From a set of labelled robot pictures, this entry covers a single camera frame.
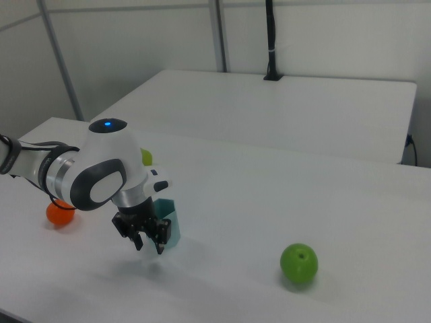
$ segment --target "orange ball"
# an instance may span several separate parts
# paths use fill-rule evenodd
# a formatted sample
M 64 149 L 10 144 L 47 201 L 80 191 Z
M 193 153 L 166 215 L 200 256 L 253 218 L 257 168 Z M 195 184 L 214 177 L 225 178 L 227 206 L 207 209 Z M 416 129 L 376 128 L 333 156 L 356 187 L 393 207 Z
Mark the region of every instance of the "orange ball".
M 56 204 L 61 207 L 71 207 L 66 202 L 62 200 L 56 200 Z M 66 225 L 73 219 L 73 215 L 75 214 L 75 210 L 63 210 L 51 203 L 46 208 L 46 217 L 51 223 L 55 225 Z

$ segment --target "blue cup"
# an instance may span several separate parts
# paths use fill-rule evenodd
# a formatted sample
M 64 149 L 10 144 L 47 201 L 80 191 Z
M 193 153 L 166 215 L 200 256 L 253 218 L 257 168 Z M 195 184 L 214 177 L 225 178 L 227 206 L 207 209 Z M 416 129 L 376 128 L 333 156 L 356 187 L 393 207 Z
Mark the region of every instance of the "blue cup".
M 180 226 L 176 216 L 174 200 L 158 199 L 154 201 L 154 211 L 158 219 L 170 220 L 170 239 L 165 248 L 175 247 L 180 240 Z

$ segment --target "table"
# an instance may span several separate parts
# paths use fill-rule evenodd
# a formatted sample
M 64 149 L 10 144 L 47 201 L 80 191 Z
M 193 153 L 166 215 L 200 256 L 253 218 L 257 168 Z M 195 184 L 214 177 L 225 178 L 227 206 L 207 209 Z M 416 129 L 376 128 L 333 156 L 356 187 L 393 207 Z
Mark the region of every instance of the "table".
M 81 145 L 85 122 L 52 118 L 25 141 Z M 112 203 L 54 229 L 49 199 L 0 177 L 0 308 L 32 322 L 427 322 L 431 172 L 225 141 L 135 132 L 173 187 L 182 238 L 137 252 Z M 279 257 L 303 242 L 315 281 Z
M 162 71 L 93 120 L 396 164 L 415 92 L 408 82 Z

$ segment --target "green ball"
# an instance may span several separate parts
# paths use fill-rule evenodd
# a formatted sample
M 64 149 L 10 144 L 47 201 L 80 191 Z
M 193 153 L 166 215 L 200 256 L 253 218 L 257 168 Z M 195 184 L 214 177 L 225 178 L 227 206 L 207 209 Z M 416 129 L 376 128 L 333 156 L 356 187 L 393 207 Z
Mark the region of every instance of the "green ball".
M 306 283 L 314 278 L 319 264 L 312 248 L 305 244 L 291 244 L 281 254 L 280 266 L 291 282 Z
M 145 149 L 141 148 L 141 154 L 142 154 L 142 163 L 144 166 L 151 166 L 153 164 L 153 155 Z

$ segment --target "white wall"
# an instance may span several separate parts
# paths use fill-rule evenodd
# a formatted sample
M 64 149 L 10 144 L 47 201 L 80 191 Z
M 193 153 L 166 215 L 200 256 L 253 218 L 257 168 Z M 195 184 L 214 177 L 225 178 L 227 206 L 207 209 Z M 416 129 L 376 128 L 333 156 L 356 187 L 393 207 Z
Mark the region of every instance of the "white wall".
M 224 0 L 225 48 L 231 72 L 266 72 L 263 2 Z M 363 1 L 279 2 L 274 7 L 278 70 L 286 75 L 416 82 L 410 132 L 418 146 L 420 166 L 431 167 L 431 3 L 289 4 L 352 2 Z M 412 153 L 406 150 L 404 162 L 412 164 Z
M 75 118 L 35 1 L 0 2 L 0 111 L 11 137 L 52 116 Z
M 163 69 L 221 69 L 208 0 L 46 4 L 86 120 Z

